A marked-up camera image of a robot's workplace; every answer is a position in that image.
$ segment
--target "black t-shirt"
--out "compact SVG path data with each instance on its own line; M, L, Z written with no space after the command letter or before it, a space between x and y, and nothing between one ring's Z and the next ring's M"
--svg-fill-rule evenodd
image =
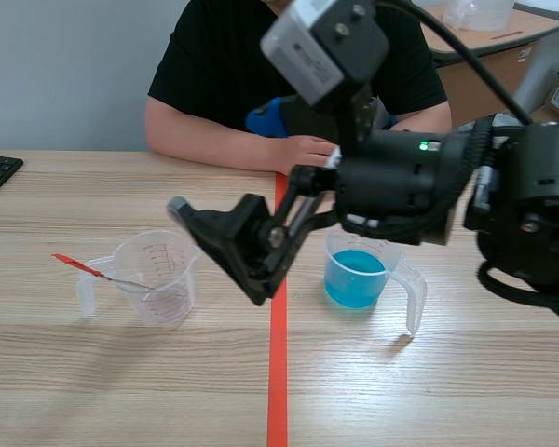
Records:
M149 96L189 115L244 129L247 114L294 89L259 43L276 19L259 0L191 0L170 37ZM446 101L418 21L378 7L391 50L373 82L392 115Z

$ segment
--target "red spoon handle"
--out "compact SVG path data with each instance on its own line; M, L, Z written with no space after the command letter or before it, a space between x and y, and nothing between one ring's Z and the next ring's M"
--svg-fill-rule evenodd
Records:
M62 261L65 264L69 264L74 268L78 268L79 270L83 270L84 272L87 273L91 273L91 275L93 275L94 277L98 277L98 278L102 278L103 277L103 273L102 272L98 272L97 270L93 270L90 267L87 267L84 264L81 264L78 261L75 261L73 258L69 258L68 256L64 256L63 254L52 254L52 256L54 256L56 259L58 259L59 261Z

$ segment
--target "clear plastic measuring cup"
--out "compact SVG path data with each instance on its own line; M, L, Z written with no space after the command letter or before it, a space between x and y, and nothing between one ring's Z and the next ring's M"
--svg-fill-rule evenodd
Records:
M195 302L192 267L200 254L201 250L188 238L155 230L127 240L112 256L86 264L107 276L152 288L145 291L116 284L145 323L163 325L181 320L192 308ZM76 284L85 318L95 313L95 280L89 273L81 272Z
M325 253L325 289L331 298L346 307L367 307L376 303L388 280L395 279L408 293L406 325L416 334L427 283L403 260L399 245L332 228L325 235Z

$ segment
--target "cup with blue liquid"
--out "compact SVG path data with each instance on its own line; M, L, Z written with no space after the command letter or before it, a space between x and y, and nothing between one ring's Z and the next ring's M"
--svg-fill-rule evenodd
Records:
M406 326L414 336L427 299L427 282L408 265L402 248L332 228L325 235L325 290L339 304L350 308L374 305L390 279L408 293Z

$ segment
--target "person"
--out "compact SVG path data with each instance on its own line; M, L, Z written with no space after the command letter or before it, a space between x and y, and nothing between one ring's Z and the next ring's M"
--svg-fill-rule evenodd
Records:
M294 89L266 59L260 41L291 0L191 0L149 89L148 147L159 154L237 169L288 174L324 166L334 144L310 136L265 138L247 114ZM418 21L388 7L376 22L390 52L373 93L396 115L393 130L447 133L451 113Z

